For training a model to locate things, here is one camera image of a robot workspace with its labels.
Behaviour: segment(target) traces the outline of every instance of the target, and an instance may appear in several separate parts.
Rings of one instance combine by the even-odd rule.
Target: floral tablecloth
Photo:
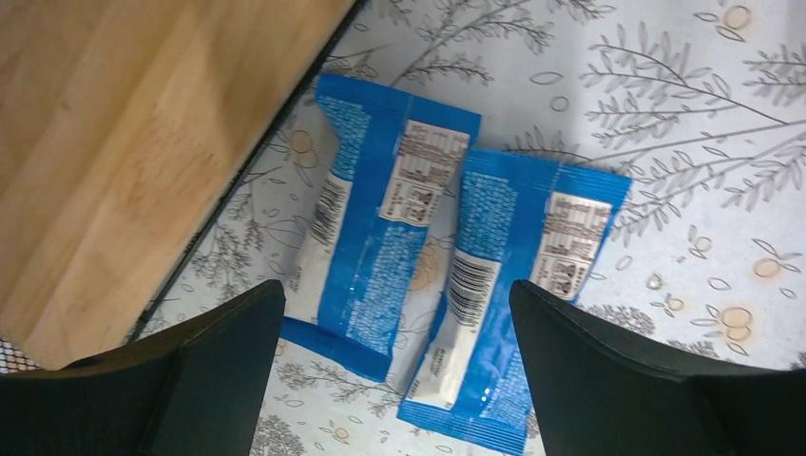
[[[375,0],[324,70],[479,112],[481,146],[633,177],[582,306],[684,350],[790,369],[806,364],[804,17],[798,0]],[[337,145],[312,94],[146,333],[288,273]],[[447,194],[387,381],[281,341],[254,455],[497,454],[395,419],[452,248]],[[533,417],[528,430],[527,454],[543,454]]]

